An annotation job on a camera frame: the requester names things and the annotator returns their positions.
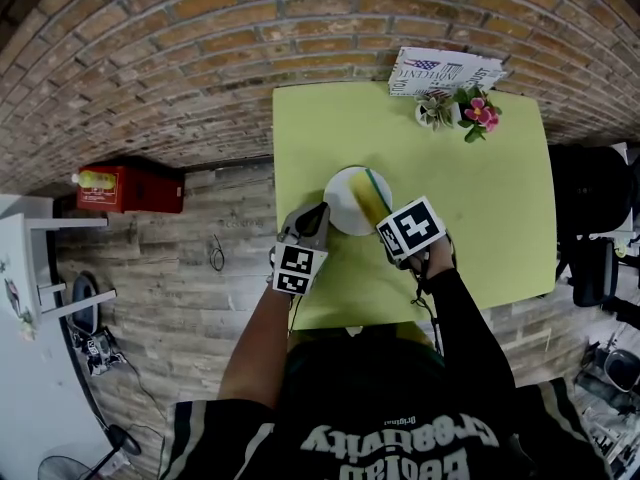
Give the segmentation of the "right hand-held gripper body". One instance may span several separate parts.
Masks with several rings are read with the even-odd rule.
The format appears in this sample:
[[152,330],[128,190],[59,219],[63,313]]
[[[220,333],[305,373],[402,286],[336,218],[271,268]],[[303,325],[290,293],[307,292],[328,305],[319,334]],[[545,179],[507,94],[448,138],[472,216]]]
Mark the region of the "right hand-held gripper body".
[[385,217],[376,231],[388,260],[396,266],[446,234],[443,221],[425,196]]

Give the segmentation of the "white round plate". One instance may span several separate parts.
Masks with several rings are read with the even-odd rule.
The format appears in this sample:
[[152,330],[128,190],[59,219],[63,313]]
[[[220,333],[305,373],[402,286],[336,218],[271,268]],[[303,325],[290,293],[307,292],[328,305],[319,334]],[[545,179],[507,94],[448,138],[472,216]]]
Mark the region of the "white round plate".
[[349,185],[354,175],[365,171],[366,167],[363,166],[344,168],[329,180],[324,190],[323,201],[330,208],[330,223],[349,236],[368,236],[375,231],[361,211]]

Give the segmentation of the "yellow green sponge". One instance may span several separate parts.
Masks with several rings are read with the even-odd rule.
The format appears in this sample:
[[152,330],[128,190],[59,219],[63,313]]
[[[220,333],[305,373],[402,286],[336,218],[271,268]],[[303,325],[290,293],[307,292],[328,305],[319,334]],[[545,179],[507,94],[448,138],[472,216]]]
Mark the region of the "yellow green sponge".
[[349,179],[350,190],[367,221],[375,227],[391,214],[372,171],[368,168],[353,174]]

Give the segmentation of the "person's right forearm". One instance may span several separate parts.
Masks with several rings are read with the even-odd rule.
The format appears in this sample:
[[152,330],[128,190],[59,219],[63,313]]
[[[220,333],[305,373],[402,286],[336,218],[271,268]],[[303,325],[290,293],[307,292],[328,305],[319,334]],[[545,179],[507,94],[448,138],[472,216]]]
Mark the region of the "person's right forearm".
[[435,302],[444,363],[451,382],[487,388],[491,395],[515,389],[509,363],[455,269],[427,279]]

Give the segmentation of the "person's right hand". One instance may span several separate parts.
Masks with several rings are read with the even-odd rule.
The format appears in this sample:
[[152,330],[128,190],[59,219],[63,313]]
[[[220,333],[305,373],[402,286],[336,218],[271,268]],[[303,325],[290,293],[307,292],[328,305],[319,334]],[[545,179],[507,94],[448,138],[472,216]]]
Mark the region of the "person's right hand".
[[449,239],[444,236],[429,245],[429,257],[426,267],[426,278],[454,269],[453,249]]

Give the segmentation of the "light green tablecloth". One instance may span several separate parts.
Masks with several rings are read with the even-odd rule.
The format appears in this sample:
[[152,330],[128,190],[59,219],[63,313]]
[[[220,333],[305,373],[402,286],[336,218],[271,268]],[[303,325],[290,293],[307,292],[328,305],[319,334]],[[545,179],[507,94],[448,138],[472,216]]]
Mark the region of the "light green tablecloth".
[[349,166],[379,173],[394,208],[426,197],[453,241],[458,271],[481,309],[554,288],[556,219],[545,132],[535,100],[492,92],[502,113],[485,139],[433,131],[415,101],[383,82],[337,82],[273,93],[276,212],[319,202]]

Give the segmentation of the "pink flower in white pot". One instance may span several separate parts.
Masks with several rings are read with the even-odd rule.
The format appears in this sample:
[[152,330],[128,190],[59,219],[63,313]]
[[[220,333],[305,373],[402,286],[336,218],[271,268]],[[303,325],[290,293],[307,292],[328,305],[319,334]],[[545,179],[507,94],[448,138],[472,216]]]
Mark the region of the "pink flower in white pot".
[[469,89],[458,88],[453,95],[459,116],[455,123],[466,131],[464,141],[473,143],[478,139],[485,140],[500,123],[502,111],[489,99],[488,94],[478,86]]

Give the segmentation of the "red box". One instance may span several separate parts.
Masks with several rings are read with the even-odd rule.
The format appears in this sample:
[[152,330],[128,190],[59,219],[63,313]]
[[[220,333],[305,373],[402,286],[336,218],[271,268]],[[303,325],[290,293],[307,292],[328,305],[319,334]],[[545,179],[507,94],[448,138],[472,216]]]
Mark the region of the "red box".
[[117,184],[112,190],[90,190],[72,182],[76,186],[76,203],[80,209],[120,214],[180,214],[183,210],[185,174],[180,169],[131,156],[82,166],[74,173],[83,170],[114,174]]

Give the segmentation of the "printed white sign board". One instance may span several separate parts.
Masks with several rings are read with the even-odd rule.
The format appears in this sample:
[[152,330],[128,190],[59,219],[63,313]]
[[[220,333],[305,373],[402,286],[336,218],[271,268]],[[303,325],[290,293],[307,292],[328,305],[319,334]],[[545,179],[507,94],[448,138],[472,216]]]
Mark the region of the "printed white sign board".
[[500,59],[457,51],[401,47],[388,80],[390,96],[453,95],[492,89],[506,76]]

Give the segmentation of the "person's black printed shirt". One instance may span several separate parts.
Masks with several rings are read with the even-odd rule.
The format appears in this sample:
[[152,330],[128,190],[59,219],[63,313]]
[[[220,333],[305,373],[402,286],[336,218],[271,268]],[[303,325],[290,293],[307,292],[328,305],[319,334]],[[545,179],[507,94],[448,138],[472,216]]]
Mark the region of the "person's black printed shirt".
[[274,407],[175,406],[160,480],[613,480],[556,379],[491,408],[431,348],[356,336],[290,353]]

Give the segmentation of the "black office chair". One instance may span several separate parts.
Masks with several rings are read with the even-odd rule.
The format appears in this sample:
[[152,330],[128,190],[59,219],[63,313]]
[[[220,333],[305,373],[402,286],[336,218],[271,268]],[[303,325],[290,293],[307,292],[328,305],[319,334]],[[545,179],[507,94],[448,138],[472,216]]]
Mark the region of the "black office chair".
[[612,147],[550,145],[558,235],[606,233],[628,217],[638,181]]

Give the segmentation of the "black backpack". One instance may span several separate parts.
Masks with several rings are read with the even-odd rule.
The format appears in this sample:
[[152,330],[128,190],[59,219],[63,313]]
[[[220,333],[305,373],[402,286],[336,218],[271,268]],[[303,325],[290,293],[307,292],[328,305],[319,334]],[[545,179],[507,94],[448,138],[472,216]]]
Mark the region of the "black backpack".
[[580,240],[569,266],[576,306],[598,306],[615,297],[619,263],[611,239]]

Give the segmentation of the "grey oval device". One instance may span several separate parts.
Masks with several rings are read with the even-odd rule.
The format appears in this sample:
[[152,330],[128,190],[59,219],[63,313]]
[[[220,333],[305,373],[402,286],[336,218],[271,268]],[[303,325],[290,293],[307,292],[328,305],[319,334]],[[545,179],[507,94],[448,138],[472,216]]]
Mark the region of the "grey oval device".
[[[75,279],[72,290],[72,301],[83,302],[97,295],[97,286],[94,276],[87,271],[81,272]],[[91,304],[70,315],[73,326],[85,334],[92,335],[98,329],[99,306]]]

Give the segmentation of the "black floor fan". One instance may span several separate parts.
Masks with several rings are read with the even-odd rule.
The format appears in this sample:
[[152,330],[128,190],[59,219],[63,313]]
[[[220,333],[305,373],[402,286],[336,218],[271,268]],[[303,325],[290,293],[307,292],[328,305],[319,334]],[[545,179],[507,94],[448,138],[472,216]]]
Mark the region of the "black floor fan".
[[107,438],[112,445],[111,450],[92,467],[80,461],[61,455],[44,458],[37,471],[37,480],[103,480],[101,473],[111,460],[121,451],[138,456],[141,447],[138,442],[122,427],[110,425]]

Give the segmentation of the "grey round device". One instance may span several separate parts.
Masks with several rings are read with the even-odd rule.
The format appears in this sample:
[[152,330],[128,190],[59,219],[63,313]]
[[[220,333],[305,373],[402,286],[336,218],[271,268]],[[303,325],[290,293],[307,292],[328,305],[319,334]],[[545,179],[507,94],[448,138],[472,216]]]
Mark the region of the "grey round device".
[[604,372],[617,389],[629,392],[640,381],[640,358],[627,350],[616,349],[606,357]]

